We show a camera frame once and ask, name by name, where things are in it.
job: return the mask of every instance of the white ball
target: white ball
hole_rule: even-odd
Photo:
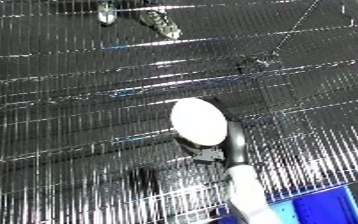
[[[171,122],[183,138],[198,145],[218,145],[227,135],[227,121],[222,112],[197,98],[179,100],[172,109]]]

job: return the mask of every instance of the white sphere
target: white sphere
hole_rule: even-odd
[[[171,122],[183,138],[198,145],[218,145],[227,135],[227,121],[222,112],[197,98],[179,100],[172,109]]]

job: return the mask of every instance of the robotic arm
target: robotic arm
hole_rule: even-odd
[[[263,187],[249,165],[240,122],[228,120],[214,105],[197,98],[179,100],[172,109],[171,122],[185,139],[178,143],[195,161],[224,160],[230,177],[227,204],[242,222],[282,223],[267,204]]]

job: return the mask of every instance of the reflective silver surface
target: reflective silver surface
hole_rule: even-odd
[[[205,223],[220,164],[172,141],[185,97],[241,119],[271,202],[358,181],[358,23],[340,0],[0,1],[0,223]]]

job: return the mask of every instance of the white mechanical part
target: white mechanical part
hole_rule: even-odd
[[[179,100],[172,109],[171,122],[183,138],[198,145],[219,145],[227,135],[227,121],[222,112],[197,98]]]
[[[237,217],[247,224],[282,224],[267,204],[263,187],[252,166],[234,166],[227,172],[231,176],[228,205]]]

